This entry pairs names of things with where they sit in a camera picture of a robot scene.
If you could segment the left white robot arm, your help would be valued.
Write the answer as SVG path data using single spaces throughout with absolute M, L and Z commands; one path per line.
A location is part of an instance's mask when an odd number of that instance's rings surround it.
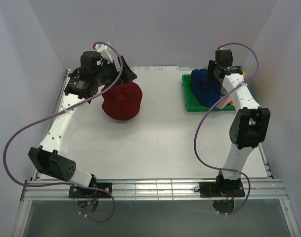
M 99 87 L 112 83 L 118 86 L 137 78 L 123 56 L 118 60 L 123 67 L 121 72 L 106 52 L 85 51 L 81 55 L 80 67 L 68 75 L 59 115 L 40 145 L 28 152 L 39 173 L 80 186 L 80 192 L 88 198 L 97 191 L 94 175 L 79 169 L 75 161 L 67 158 L 67 152 L 73 133 Z

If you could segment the dark red bucket hat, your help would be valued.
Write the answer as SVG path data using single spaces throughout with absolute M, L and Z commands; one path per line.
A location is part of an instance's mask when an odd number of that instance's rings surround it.
M 112 119 L 126 120 L 136 117 L 140 111 L 142 90 L 134 82 L 111 87 L 102 95 L 102 109 Z

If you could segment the grey bucket hat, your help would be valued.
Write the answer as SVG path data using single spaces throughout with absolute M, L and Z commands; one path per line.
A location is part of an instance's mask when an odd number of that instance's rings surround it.
M 220 89 L 220 93 L 221 93 L 221 99 L 226 97 L 226 95 L 228 94 L 228 91 L 223 87 L 221 86 L 221 89 Z

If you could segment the blue bucket hat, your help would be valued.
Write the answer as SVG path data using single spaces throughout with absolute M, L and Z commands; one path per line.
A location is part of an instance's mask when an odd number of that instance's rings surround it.
M 221 85 L 207 81 L 206 69 L 194 69 L 191 72 L 190 87 L 192 94 L 202 106 L 211 107 L 222 96 Z

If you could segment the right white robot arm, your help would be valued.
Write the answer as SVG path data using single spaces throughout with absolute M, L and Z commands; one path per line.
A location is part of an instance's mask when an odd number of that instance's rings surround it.
M 251 95 L 245 83 L 243 71 L 233 65 L 232 52 L 218 49 L 215 60 L 208 65 L 208 80 L 218 82 L 230 93 L 236 116 L 229 130 L 231 148 L 226 162 L 219 171 L 216 181 L 200 184 L 202 197 L 244 197 L 241 171 L 259 143 L 266 136 L 270 110 L 262 108 Z

